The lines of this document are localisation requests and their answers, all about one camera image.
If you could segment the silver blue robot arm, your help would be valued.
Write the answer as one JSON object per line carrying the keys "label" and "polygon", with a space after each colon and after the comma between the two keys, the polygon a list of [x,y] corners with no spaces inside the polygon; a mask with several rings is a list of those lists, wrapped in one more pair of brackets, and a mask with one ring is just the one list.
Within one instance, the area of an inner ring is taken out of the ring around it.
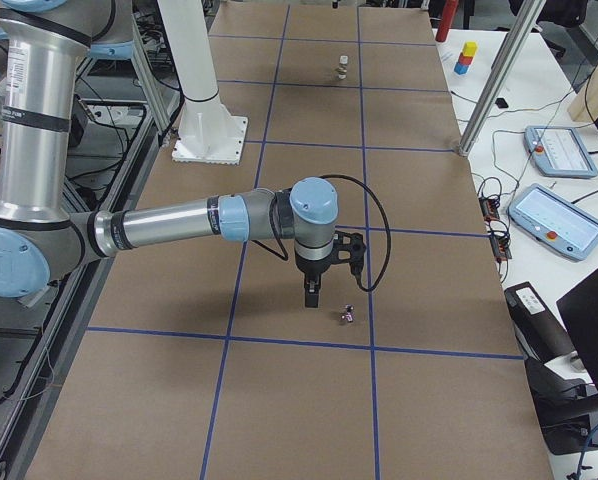
{"label": "silver blue robot arm", "polygon": [[218,235],[292,239],[305,304],[338,259],[338,201],[325,179],[292,188],[214,196],[138,211],[70,214],[61,204],[76,68],[93,56],[133,52],[127,1],[4,1],[9,39],[0,161],[0,297],[43,289],[78,267],[124,250]]}

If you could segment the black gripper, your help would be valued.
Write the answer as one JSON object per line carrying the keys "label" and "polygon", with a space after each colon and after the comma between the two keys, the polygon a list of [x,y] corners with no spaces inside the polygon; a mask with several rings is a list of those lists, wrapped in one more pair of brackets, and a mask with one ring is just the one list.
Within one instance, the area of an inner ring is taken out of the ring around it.
{"label": "black gripper", "polygon": [[299,265],[298,269],[304,278],[304,305],[306,308],[317,308],[319,306],[322,275],[328,268],[323,265]]}

